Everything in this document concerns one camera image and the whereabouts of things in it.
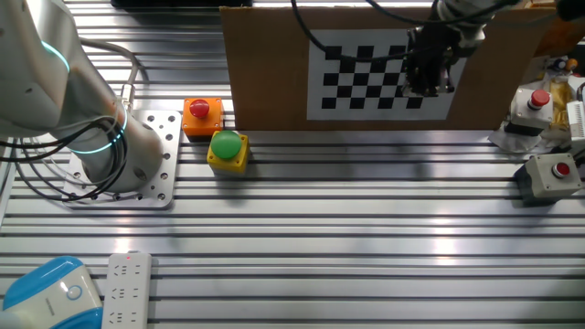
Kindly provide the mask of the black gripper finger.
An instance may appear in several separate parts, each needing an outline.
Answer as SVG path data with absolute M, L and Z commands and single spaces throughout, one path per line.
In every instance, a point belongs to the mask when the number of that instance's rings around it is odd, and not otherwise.
M 425 96 L 428 91 L 428 83 L 422 69 L 414 68 L 406 72 L 406 80 L 403 87 L 405 94 Z
M 428 94 L 432 97 L 437 97 L 440 94 L 453 93 L 455 91 L 450 66 L 431 66 L 428 80 Z

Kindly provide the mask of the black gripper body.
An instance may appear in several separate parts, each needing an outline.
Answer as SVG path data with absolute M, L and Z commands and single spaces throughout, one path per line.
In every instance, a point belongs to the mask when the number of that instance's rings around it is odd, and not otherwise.
M 448 26 L 427 25 L 408 30 L 408 56 L 404 65 L 409 69 L 419 68 L 428 83 L 431 66 L 450 66 L 459 60 L 461 33 Z

